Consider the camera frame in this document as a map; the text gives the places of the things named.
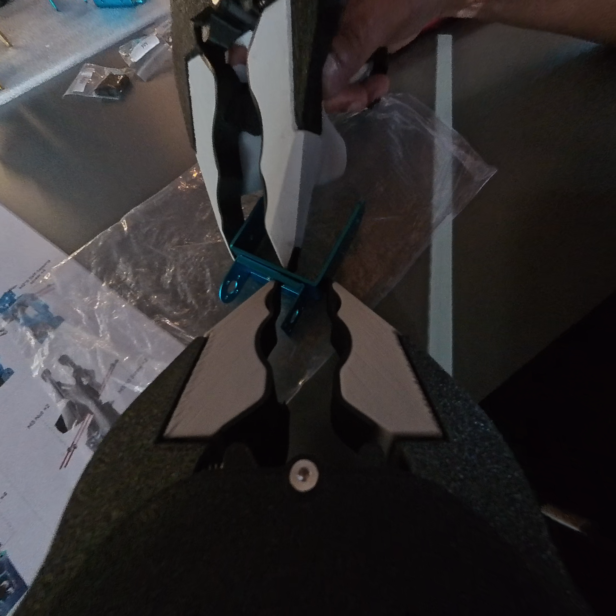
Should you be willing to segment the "clear plastic bag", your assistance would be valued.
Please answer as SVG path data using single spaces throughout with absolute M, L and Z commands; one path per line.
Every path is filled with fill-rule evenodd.
M 339 116 L 342 177 L 314 190 L 295 275 L 338 281 L 374 307 L 427 246 L 433 230 L 494 174 L 456 131 L 408 94 Z M 122 412 L 181 351 L 260 286 L 250 276 L 225 303 L 219 289 L 239 265 L 220 237 L 198 165 L 88 244 L 49 266 L 23 317 L 1 326 L 33 377 L 56 382 L 68 355 L 104 383 Z

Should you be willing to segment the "person's black clothing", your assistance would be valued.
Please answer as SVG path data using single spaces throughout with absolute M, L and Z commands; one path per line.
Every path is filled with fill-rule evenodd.
M 615 293 L 480 403 L 597 615 L 615 615 Z

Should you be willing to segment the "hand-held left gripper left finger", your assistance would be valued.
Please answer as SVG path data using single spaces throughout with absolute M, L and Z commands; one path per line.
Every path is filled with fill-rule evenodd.
M 211 439 L 270 397 L 277 402 L 269 357 L 280 304 L 280 284 L 269 281 L 207 332 L 165 425 L 166 440 Z

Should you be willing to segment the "white assembly instruction booklet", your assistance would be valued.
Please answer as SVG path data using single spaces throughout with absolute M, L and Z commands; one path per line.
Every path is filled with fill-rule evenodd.
M 1 206 L 1 615 L 105 435 L 182 348 Z

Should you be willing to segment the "blue metal bracket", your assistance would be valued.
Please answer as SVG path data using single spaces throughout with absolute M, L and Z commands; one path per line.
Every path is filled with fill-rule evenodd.
M 364 213 L 365 202 L 359 201 L 325 259 L 319 274 L 315 279 L 309 280 L 257 255 L 259 245 L 268 238 L 264 224 L 264 198 L 260 198 L 230 243 L 234 263 L 220 284 L 220 300 L 224 304 L 234 301 L 250 278 L 261 284 L 270 281 L 280 283 L 281 292 L 295 299 L 281 325 L 281 329 L 288 336 L 292 335 L 306 306 L 322 296 L 326 282 L 333 278 L 342 263 Z

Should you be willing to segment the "small bag with black part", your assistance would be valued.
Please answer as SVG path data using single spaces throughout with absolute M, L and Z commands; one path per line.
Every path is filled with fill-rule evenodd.
M 81 66 L 64 97 L 77 96 L 98 100 L 120 100 L 131 82 L 127 68 L 110 68 L 86 63 Z

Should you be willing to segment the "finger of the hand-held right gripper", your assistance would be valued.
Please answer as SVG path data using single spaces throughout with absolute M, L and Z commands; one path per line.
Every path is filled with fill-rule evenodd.
M 304 243 L 311 181 L 304 155 L 314 139 L 297 128 L 291 35 L 283 25 L 259 25 L 248 54 L 248 77 L 262 124 L 260 171 L 265 227 L 284 268 Z
M 243 225 L 238 135 L 220 120 L 216 73 L 204 56 L 187 63 L 196 159 L 228 251 Z

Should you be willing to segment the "small labelled plastic bag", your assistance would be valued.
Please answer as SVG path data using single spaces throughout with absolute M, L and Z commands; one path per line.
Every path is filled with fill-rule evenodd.
M 155 33 L 132 39 L 119 47 L 123 62 L 144 82 L 152 80 L 165 69 L 169 52 L 169 46 Z

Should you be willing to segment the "person's right hand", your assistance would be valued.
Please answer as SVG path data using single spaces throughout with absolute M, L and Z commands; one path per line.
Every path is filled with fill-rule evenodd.
M 360 112 L 389 91 L 389 78 L 373 74 L 352 82 L 379 49 L 395 52 L 441 19 L 474 16 L 485 1 L 348 1 L 323 66 L 328 113 Z

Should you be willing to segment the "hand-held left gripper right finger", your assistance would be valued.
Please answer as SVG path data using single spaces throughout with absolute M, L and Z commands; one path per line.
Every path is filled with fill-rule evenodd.
M 329 296 L 340 358 L 332 421 L 341 438 L 442 438 L 400 333 L 339 283 Z

